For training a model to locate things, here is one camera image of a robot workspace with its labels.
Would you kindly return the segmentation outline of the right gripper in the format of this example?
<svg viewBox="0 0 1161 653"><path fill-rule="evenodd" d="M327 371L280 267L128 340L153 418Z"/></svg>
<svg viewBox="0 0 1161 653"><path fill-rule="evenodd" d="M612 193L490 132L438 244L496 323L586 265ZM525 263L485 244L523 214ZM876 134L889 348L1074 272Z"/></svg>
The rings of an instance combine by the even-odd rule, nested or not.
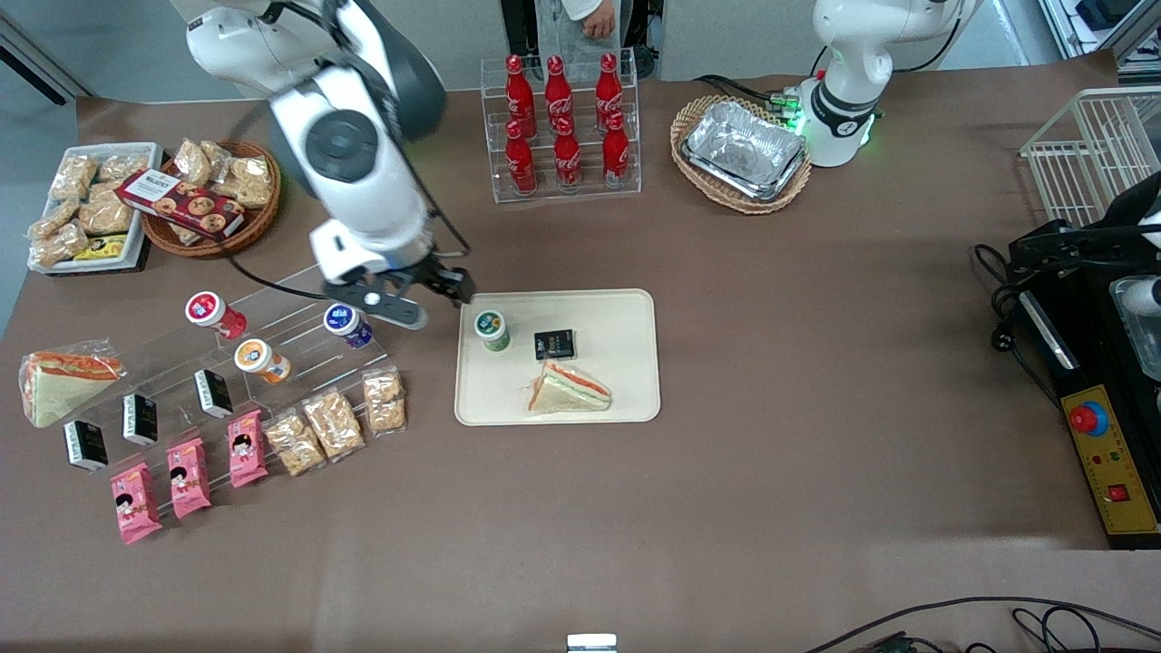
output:
<svg viewBox="0 0 1161 653"><path fill-rule="evenodd" d="M329 218L310 234L310 245L323 277L322 297L346 304L409 302L421 288L448 297L454 307L473 303L477 286L468 270L444 268L437 258L433 218L421 218L414 239L399 247L377 249L361 241L340 220Z"/></svg>

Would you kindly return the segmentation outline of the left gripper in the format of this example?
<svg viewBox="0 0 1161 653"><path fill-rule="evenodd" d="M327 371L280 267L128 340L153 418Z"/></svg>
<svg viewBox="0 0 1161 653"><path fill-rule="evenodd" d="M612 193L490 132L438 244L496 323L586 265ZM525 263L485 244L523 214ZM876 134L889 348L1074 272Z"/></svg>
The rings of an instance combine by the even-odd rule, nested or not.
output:
<svg viewBox="0 0 1161 653"><path fill-rule="evenodd" d="M1142 232L1145 218L1158 216L1160 174L1153 173L1131 189L1122 191L1104 218L1074 231L1066 268L1127 270L1158 273L1158 230ZM1009 273L1029 274L1050 263L1070 257L1061 236L1070 232L1066 220L1050 220L1009 244Z"/></svg>

